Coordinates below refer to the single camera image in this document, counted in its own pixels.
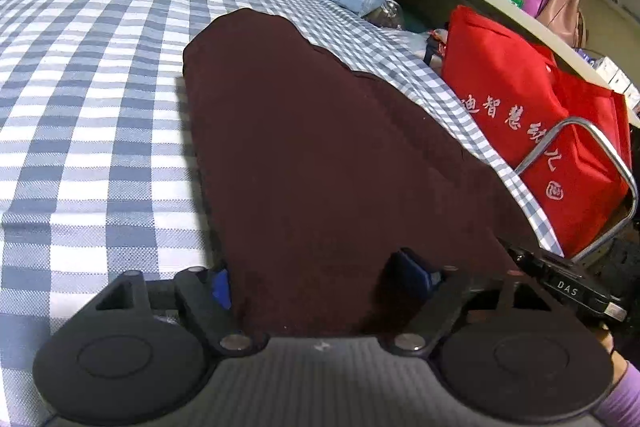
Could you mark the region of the person's right hand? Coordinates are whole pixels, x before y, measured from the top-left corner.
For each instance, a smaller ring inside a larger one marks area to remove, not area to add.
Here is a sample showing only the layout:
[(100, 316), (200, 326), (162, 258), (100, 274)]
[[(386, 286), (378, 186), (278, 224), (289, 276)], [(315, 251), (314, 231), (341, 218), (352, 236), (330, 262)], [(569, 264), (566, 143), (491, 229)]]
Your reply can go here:
[(628, 363), (626, 359), (616, 351), (614, 338), (609, 329), (598, 329), (596, 336), (604, 349), (608, 351), (614, 367), (614, 381), (619, 381), (627, 370)]

